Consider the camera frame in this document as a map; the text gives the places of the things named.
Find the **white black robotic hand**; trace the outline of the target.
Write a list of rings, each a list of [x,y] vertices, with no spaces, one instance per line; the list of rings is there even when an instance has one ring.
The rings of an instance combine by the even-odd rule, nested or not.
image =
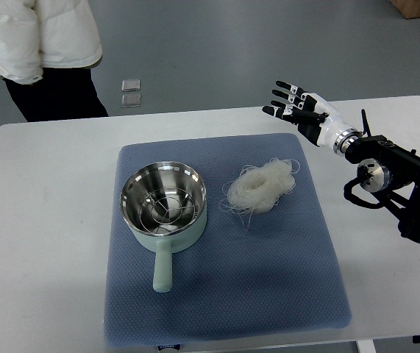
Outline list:
[[[298,132],[313,145],[328,147],[335,154],[344,154],[350,142],[362,136],[319,95],[283,81],[277,81],[276,85],[272,94],[277,99],[263,107],[262,111],[295,125]]]

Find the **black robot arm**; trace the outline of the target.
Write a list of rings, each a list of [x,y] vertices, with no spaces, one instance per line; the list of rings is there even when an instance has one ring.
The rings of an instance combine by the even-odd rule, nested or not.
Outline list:
[[[367,209],[387,209],[398,220],[400,235],[420,244],[420,157],[383,135],[371,134],[366,111],[363,132],[341,144],[357,165],[356,177],[344,185],[344,198]]]

